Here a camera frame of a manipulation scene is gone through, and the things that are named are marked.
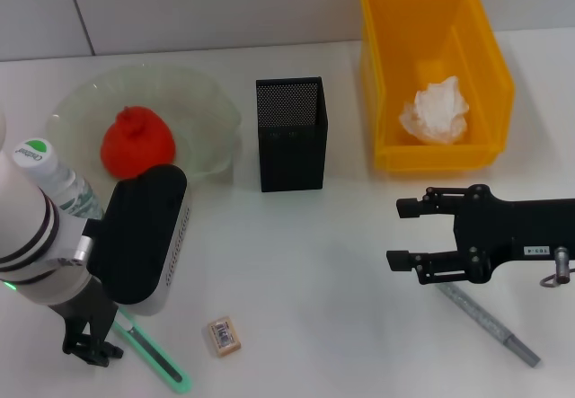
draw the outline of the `crumpled paper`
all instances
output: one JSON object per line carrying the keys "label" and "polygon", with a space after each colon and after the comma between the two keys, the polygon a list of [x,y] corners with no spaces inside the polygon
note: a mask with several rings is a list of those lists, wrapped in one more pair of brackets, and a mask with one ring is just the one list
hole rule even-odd
{"label": "crumpled paper", "polygon": [[427,144],[450,145],[467,130],[465,114],[469,105],[459,92],[457,76],[441,84],[429,84],[415,94],[413,103],[405,103],[399,117],[403,128]]}

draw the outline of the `white table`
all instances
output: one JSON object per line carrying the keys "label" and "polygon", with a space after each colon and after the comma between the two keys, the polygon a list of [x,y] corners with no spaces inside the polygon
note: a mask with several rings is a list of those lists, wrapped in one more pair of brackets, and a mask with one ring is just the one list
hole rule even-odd
{"label": "white table", "polygon": [[[359,44],[328,43],[0,64],[6,146],[41,134],[72,89],[115,66],[163,62],[214,76],[243,114],[233,181],[194,194],[170,299],[142,327],[194,380],[191,396],[573,396],[575,285],[543,289],[547,262],[463,287],[544,361],[531,369],[432,286],[392,273],[385,251],[455,247],[450,217],[400,220],[395,200],[484,182],[502,199],[575,197],[575,29],[498,34],[517,86],[508,151],[449,179],[369,170]],[[329,114],[321,191],[260,193],[255,80],[319,75]],[[218,359],[205,326],[230,315],[243,348]],[[0,288],[2,396],[168,396],[127,345],[109,368],[61,352],[64,324]],[[113,333],[114,343],[121,342]]]}

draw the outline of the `yellow storage bin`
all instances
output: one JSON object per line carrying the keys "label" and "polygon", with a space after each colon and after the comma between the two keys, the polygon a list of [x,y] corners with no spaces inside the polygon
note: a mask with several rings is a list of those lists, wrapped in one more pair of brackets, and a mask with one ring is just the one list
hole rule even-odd
{"label": "yellow storage bin", "polygon": [[[361,0],[361,72],[375,168],[460,171],[491,164],[505,149],[514,86],[480,0]],[[464,138],[424,145],[399,121],[429,83],[459,78],[469,104]]]}

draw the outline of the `bottle cap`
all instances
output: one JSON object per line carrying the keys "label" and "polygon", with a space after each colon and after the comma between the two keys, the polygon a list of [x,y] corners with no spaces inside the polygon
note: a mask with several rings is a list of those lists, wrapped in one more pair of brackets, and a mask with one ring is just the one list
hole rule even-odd
{"label": "bottle cap", "polygon": [[13,151],[13,160],[34,181],[50,176],[58,168],[58,156],[46,139],[34,137],[20,143]]}

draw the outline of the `clear glass plate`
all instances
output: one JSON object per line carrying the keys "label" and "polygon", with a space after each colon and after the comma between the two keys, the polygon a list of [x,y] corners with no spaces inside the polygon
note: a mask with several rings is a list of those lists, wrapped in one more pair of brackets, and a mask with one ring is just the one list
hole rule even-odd
{"label": "clear glass plate", "polygon": [[173,164],[189,183],[231,163],[241,117],[216,82],[187,67],[116,68],[68,95],[47,125],[60,159],[92,184],[104,207],[117,179],[103,167],[100,146],[125,106],[146,106],[164,120],[176,144]]}

